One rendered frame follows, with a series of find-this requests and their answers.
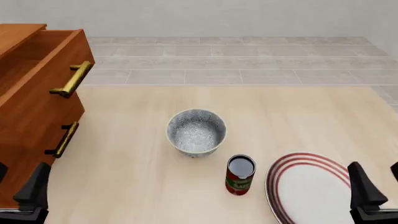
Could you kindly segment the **wooden cabinet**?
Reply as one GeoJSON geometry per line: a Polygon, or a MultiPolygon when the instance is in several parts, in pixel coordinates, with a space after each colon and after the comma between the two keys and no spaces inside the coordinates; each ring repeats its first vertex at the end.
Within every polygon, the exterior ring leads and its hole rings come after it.
{"type": "Polygon", "coordinates": [[[44,30],[45,24],[0,24],[0,59],[44,30]]]}

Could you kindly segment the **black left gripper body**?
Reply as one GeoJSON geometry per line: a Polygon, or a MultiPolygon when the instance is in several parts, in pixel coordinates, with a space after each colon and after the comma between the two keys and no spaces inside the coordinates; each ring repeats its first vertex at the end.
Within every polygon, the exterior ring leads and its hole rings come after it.
{"type": "Polygon", "coordinates": [[[44,224],[49,206],[0,208],[0,224],[44,224]]]}

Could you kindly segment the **grey patterned bowl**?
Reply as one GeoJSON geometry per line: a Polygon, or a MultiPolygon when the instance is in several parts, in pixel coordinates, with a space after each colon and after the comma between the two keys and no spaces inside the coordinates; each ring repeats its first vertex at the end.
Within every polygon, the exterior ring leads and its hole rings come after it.
{"type": "Polygon", "coordinates": [[[166,136],[171,145],[191,158],[214,153],[223,144],[227,133],[222,117],[201,109],[180,111],[166,126],[166,136]]]}

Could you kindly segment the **closed wooden drawer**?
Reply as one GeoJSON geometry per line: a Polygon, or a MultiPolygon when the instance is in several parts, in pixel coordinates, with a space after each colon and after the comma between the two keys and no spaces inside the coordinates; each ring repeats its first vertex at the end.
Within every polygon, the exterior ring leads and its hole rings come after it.
{"type": "Polygon", "coordinates": [[[55,158],[45,151],[57,147],[66,134],[62,126],[79,121],[84,111],[78,95],[46,95],[0,108],[0,163],[7,167],[0,182],[0,207],[17,205],[13,196],[40,162],[53,164],[55,158]]]}

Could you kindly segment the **open wooden drawer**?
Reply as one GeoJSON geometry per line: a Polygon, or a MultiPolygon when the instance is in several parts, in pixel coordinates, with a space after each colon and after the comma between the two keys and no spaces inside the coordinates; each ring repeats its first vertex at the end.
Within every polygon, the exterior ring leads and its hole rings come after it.
{"type": "Polygon", "coordinates": [[[83,30],[39,31],[0,59],[0,108],[52,95],[75,73],[70,65],[84,61],[95,64],[83,30]]]}

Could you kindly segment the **white plate with red rings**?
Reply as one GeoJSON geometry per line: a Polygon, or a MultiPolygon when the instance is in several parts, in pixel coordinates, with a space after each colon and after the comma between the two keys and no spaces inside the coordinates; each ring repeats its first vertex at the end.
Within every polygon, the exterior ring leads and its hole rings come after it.
{"type": "Polygon", "coordinates": [[[348,170],[330,158],[286,154],[268,169],[264,188],[279,224],[354,224],[348,170]]]}

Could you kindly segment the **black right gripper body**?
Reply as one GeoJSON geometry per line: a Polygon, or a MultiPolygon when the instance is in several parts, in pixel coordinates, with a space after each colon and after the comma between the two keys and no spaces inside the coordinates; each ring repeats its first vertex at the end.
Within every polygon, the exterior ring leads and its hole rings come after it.
{"type": "Polygon", "coordinates": [[[354,224],[398,224],[398,208],[378,206],[359,207],[351,205],[350,214],[354,224]]]}

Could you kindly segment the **red tomato sauce tin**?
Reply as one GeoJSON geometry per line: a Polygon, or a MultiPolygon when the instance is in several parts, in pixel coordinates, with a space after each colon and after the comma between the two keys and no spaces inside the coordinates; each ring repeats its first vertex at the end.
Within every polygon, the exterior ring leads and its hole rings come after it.
{"type": "Polygon", "coordinates": [[[256,172],[256,163],[247,155],[237,154],[229,158],[226,167],[225,186],[233,195],[246,194],[256,172]]]}

